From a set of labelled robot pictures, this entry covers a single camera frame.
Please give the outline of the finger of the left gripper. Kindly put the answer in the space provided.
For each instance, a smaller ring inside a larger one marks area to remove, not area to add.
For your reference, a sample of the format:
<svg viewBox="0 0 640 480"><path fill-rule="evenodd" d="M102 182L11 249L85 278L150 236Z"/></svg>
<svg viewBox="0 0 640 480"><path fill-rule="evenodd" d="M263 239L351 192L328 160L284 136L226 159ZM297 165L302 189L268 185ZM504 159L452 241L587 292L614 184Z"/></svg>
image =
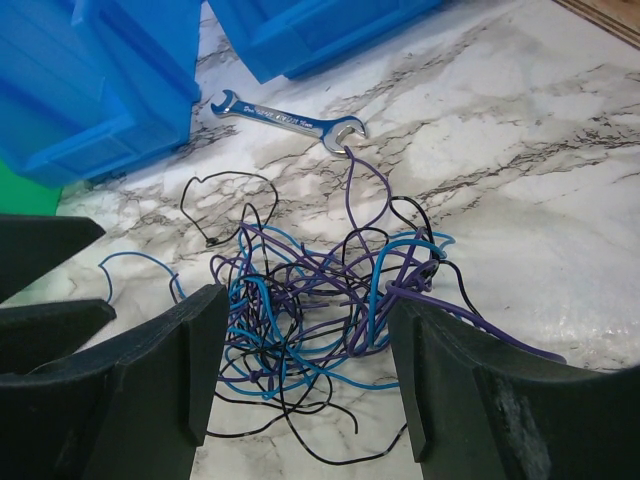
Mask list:
<svg viewBox="0 0 640 480"><path fill-rule="evenodd" d="M28 373L71 355L115 318L100 299L3 308L1 371Z"/></svg>
<svg viewBox="0 0 640 480"><path fill-rule="evenodd" d="M1 215L4 302L105 235L87 217Z"/></svg>

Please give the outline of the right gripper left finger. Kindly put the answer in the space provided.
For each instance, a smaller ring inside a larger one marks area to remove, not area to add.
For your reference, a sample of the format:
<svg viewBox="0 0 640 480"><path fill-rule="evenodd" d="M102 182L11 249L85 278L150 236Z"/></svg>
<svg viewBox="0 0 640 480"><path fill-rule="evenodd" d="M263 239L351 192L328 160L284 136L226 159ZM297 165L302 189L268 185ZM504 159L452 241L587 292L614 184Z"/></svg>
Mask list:
<svg viewBox="0 0 640 480"><path fill-rule="evenodd" d="M1 371L5 479L186 479L209 423L224 287L28 373Z"/></svg>

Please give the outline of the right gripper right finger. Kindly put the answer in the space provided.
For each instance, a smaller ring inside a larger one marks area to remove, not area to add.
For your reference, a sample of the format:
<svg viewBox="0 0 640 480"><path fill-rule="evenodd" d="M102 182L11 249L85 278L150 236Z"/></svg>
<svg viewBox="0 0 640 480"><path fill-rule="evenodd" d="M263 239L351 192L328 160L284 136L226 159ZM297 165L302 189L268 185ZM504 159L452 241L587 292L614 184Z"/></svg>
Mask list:
<svg viewBox="0 0 640 480"><path fill-rule="evenodd" d="M388 320L426 479L635 479L639 371L548 360L401 300Z"/></svg>

